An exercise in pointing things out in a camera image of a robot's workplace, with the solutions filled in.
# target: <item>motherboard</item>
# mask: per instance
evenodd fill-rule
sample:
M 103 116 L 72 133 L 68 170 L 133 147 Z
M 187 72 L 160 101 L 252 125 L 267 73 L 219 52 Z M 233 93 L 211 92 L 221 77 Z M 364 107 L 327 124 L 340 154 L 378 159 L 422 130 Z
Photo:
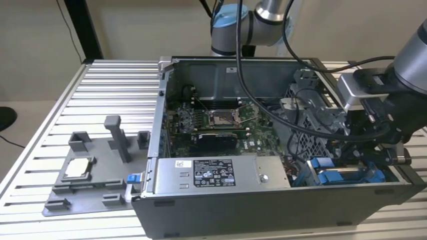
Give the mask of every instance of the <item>motherboard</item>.
M 284 155 L 273 123 L 251 102 L 195 100 L 167 115 L 173 158 Z

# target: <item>black cable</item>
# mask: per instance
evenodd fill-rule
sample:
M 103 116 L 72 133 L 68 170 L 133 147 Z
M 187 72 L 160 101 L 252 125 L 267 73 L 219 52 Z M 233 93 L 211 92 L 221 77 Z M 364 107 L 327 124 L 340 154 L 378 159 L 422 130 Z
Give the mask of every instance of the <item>black cable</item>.
M 358 62 L 355 62 L 352 64 L 348 64 L 347 66 L 343 66 L 343 67 L 335 68 L 335 69 L 324 69 L 324 68 L 316 68 L 316 67 L 311 66 L 296 55 L 296 53 L 294 52 L 294 50 L 291 48 L 291 45 L 288 43 L 287 30 L 286 30 L 287 24 L 286 23 L 287 23 L 287 17 L 290 15 L 290 10 L 291 10 L 291 7 L 292 7 L 292 3 L 294 3 L 294 0 L 290 0 L 287 2 L 287 6 L 286 6 L 286 10 L 284 10 L 281 37 L 283 37 L 283 42 L 284 42 L 284 45 L 286 45 L 288 53 L 292 55 L 295 60 L 300 64 L 303 64 L 308 69 L 311 69 L 311 70 L 314 70 L 316 72 L 320 72 L 320 73 L 336 73 L 336 72 L 340 72 L 340 71 L 346 70 L 346 69 L 351 69 L 351 68 L 354 68 L 354 67 L 356 67 L 359 65 L 363 65 L 363 64 L 367 64 L 367 63 L 371 63 L 371 62 L 376 62 L 376 61 L 382 61 L 382 60 L 394 60 L 395 59 L 395 56 L 378 56 L 378 57 L 372 57 L 370 59 L 358 61 Z
M 201 6 L 203 6 L 204 11 L 205 11 L 205 14 L 208 15 L 209 18 L 212 18 L 212 12 L 211 12 L 207 0 L 199 0 L 199 2 L 201 3 Z
M 347 141 L 347 142 L 366 142 L 375 140 L 380 136 L 388 133 L 390 131 L 390 126 L 386 124 L 384 126 L 380 126 L 380 130 L 372 133 L 367 133 L 364 135 L 340 135 L 340 134 L 331 134 L 331 133 L 324 133 L 319 131 L 314 131 L 310 129 L 306 129 L 290 121 L 284 120 L 280 118 L 277 115 L 275 115 L 267 107 L 260 103 L 260 101 L 252 96 L 245 81 L 244 81 L 244 76 L 243 76 L 243 69 L 241 69 L 241 45 L 240 45 L 240 30 L 241 30 L 241 8 L 243 8 L 243 0 L 237 0 L 237 12 L 236 12 L 236 37 L 235 37 L 235 50 L 236 50 L 236 55 L 235 55 L 235 60 L 236 60 L 236 69 L 237 69 L 237 78 L 240 82 L 241 89 L 252 101 L 252 103 L 261 109 L 261 111 L 271 117 L 271 119 L 276 120 L 280 124 L 291 128 L 292 130 L 302 132 L 304 134 L 308 134 L 314 137 L 328 139 L 328 140 L 340 140 L 340 141 Z
M 61 18 L 64 19 L 64 22 L 65 22 L 65 25 L 67 25 L 67 28 L 68 28 L 69 37 L 71 37 L 71 42 L 72 42 L 72 46 L 73 46 L 75 52 L 76 52 L 77 55 L 79 55 L 80 63 L 83 63 L 81 55 L 80 55 L 80 53 L 79 53 L 79 50 L 77 50 L 77 47 L 76 47 L 76 43 L 75 43 L 75 39 L 73 39 L 72 29 L 69 28 L 68 22 L 67 22 L 67 20 L 65 20 L 65 16 L 64 16 L 64 13 L 63 13 L 63 8 L 61 8 L 61 5 L 60 5 L 59 0 L 56 0 L 56 4 L 57 4 L 57 8 L 59 8 L 59 11 L 60 11 Z
M 23 149 L 25 148 L 23 145 L 19 145 L 17 143 L 7 140 L 7 138 L 4 136 L 1 136 L 1 135 L 0 135 L 0 139 L 3 139 L 8 144 L 12 144 L 12 145 L 15 145 L 15 146 L 17 146 L 17 147 L 20 147 Z

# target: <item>power supply label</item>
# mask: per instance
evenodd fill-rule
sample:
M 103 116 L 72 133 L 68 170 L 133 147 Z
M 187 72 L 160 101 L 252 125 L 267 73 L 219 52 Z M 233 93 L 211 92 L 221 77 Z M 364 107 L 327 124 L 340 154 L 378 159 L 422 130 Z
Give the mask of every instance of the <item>power supply label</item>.
M 236 186 L 233 162 L 231 159 L 195 160 L 193 185 L 204 187 Z

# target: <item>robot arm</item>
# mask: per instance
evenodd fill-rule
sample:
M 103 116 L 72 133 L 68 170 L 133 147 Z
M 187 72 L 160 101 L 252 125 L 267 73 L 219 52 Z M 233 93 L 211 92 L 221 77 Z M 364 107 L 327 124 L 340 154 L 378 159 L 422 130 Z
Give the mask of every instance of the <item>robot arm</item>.
M 419 26 L 394 63 L 386 68 L 359 69 L 344 73 L 338 81 L 338 95 L 347 110 L 346 126 L 351 134 L 374 131 L 379 121 L 390 124 L 390 132 L 372 142 L 347 143 L 342 159 L 354 150 L 380 165 L 411 164 L 403 144 L 427 125 L 427 20 Z M 372 111 L 380 113 L 374 117 Z
M 241 9 L 241 40 L 245 45 L 271 46 L 281 38 L 288 0 L 261 0 L 253 11 Z M 211 55 L 236 55 L 236 4 L 227 4 L 213 16 Z

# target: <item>aluminum extrusion table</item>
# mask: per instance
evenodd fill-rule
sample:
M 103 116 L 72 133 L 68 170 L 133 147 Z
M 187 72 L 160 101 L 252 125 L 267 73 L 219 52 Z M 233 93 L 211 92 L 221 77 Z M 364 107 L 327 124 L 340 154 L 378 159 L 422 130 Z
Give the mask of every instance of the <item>aluminum extrusion table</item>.
M 346 64 L 324 62 L 328 68 Z M 109 137 L 103 125 L 107 115 L 121 116 L 120 127 L 127 135 L 151 130 L 157 84 L 156 61 L 96 60 L 80 67 L 0 184 L 0 240 L 148 239 L 133 210 L 53 217 L 44 217 L 41 211 L 69 150 L 71 133 L 87 131 L 91 138 Z M 412 167 L 427 181 L 427 129 L 414 134 L 406 147 L 412 156 Z M 404 204 L 382 208 L 358 226 L 208 236 L 203 239 L 295 238 L 427 239 L 427 190 Z

